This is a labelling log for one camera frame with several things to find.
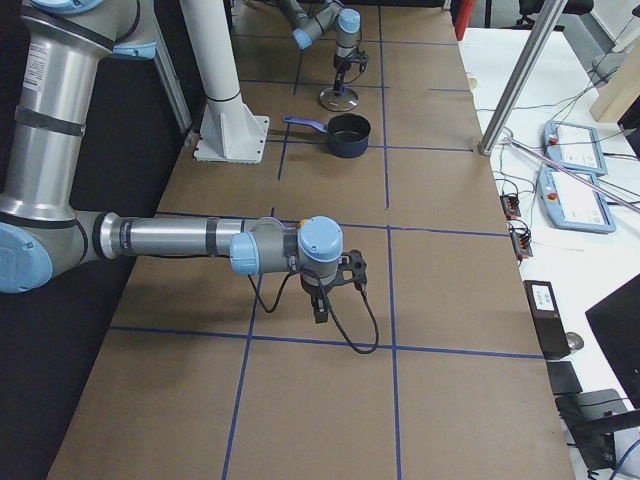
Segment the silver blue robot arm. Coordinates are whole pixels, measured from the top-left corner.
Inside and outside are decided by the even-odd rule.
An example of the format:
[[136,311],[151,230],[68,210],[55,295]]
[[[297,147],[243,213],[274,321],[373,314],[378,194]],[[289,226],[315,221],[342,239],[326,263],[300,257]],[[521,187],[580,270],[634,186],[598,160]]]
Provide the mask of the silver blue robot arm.
[[344,283],[343,233],[315,216],[296,227],[272,217],[139,218],[77,211],[70,193],[99,62],[151,59],[161,40],[150,1],[26,1],[31,42],[1,195],[1,289],[41,287],[78,265],[121,256],[226,257],[253,277],[298,276],[314,317],[334,317]]
[[340,1],[325,1],[324,8],[315,16],[308,15],[297,1],[276,1],[275,4],[291,26],[293,39],[300,50],[308,49],[331,31],[336,33],[333,86],[323,90],[319,100],[331,111],[355,108],[357,94],[347,86],[345,76],[353,64],[358,64],[358,72],[363,73],[368,63],[368,55],[360,49],[360,13]]

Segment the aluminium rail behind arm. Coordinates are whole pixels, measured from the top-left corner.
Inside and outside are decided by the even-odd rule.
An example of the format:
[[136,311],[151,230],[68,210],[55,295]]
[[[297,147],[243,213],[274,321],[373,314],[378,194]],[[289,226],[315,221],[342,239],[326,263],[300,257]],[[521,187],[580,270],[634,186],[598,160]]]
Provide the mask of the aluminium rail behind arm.
[[158,41],[156,45],[154,65],[169,101],[171,110],[174,114],[179,131],[182,134],[188,133],[192,124],[191,113],[168,48],[160,41]]

